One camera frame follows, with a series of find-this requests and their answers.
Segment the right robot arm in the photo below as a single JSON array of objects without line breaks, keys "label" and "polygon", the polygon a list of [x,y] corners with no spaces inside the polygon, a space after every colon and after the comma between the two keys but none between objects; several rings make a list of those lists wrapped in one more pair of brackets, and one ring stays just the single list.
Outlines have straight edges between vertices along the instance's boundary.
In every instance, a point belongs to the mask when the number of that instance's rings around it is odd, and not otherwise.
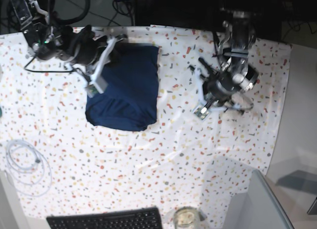
[{"label": "right robot arm", "polygon": [[58,58],[87,66],[95,64],[107,46],[107,37],[95,39],[91,25],[79,33],[71,27],[87,16],[90,5],[90,0],[84,0],[82,13],[71,19],[59,18],[55,0],[8,0],[7,9],[13,12],[31,56],[40,61]]}]

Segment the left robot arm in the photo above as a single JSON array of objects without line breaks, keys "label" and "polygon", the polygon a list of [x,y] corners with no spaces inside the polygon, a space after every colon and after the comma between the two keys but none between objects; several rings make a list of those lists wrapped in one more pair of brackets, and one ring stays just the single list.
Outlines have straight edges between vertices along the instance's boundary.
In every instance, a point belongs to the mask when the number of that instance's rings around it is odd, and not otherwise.
[{"label": "left robot arm", "polygon": [[206,107],[222,106],[231,100],[237,92],[251,90],[257,83],[259,73],[248,62],[249,51],[256,41],[256,32],[252,25],[251,12],[227,10],[232,15],[230,21],[224,21],[225,35],[218,39],[213,32],[213,42],[218,69],[212,68],[202,57],[198,62],[205,68],[205,76],[200,68],[195,75],[201,83],[200,103]]}]

